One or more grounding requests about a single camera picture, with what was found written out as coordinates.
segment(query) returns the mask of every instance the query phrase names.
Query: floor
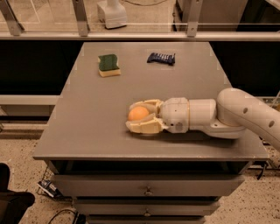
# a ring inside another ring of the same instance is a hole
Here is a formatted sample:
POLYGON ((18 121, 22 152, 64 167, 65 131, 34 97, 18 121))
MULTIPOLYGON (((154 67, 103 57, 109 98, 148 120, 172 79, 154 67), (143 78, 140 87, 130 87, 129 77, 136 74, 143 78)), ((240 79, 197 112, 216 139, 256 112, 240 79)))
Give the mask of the floor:
MULTIPOLYGON (((11 170, 10 186, 13 191, 28 191, 36 201, 21 220, 21 224, 47 224, 62 209, 72 209, 71 201, 53 201, 40 195, 37 183, 42 179, 46 164, 32 158, 38 135, 28 131, 9 130, 0 133, 0 162, 11 170)), ((275 166, 280 165, 280 153, 267 147, 275 166)), ((228 197, 220 199, 220 208, 206 217, 206 224, 280 223, 280 171, 267 170, 260 180, 259 170, 248 170, 245 182, 228 197)), ((62 213, 52 223, 71 224, 74 216, 62 213)))

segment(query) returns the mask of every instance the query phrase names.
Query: drawer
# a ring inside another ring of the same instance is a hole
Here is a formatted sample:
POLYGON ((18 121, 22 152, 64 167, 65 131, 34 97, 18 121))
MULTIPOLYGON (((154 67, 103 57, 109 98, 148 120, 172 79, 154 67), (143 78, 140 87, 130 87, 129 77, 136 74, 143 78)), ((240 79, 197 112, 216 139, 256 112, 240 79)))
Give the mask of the drawer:
POLYGON ((202 224, 203 217, 89 216, 88 224, 202 224))
POLYGON ((241 175, 55 175, 64 196, 228 196, 241 175))
POLYGON ((76 199, 74 208, 85 215, 190 215, 212 214, 219 206, 218 201, 182 199, 76 199))

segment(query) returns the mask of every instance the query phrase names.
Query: black chair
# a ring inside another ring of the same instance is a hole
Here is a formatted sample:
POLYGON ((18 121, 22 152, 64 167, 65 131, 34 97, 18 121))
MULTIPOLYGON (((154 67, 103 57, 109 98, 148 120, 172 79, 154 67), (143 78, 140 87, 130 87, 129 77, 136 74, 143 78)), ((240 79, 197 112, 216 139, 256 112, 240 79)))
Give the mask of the black chair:
POLYGON ((9 166, 0 163, 0 224, 18 224, 35 201, 30 192, 9 191, 9 179, 9 166))

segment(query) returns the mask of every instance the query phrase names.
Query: gray tabletop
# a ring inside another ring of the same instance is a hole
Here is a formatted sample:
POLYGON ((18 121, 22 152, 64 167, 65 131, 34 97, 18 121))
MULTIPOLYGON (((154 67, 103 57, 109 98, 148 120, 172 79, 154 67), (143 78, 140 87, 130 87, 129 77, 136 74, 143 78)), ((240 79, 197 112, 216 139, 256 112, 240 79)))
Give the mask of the gray tabletop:
POLYGON ((133 102, 216 98, 231 87, 208 43, 85 43, 34 153, 59 160, 264 160, 258 136, 238 140, 200 132, 130 133, 125 122, 133 102), (146 63, 153 52, 174 54, 174 66, 146 63), (115 53, 120 76, 102 78, 99 55, 115 53))

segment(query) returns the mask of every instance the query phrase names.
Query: white device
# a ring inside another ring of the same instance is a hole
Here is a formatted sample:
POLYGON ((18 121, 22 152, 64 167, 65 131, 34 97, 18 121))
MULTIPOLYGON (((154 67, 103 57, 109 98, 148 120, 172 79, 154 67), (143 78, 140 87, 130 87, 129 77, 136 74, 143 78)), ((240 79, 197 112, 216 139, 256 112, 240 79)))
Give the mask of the white device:
POLYGON ((280 113, 237 88, 222 90, 217 100, 149 100, 134 103, 129 109, 139 106, 147 108, 149 114, 143 119, 126 122, 132 132, 200 130, 211 137, 236 139, 247 128, 280 150, 280 113))
POLYGON ((107 29, 113 29, 127 24, 125 8, 118 0, 105 0, 97 3, 98 18, 107 29))

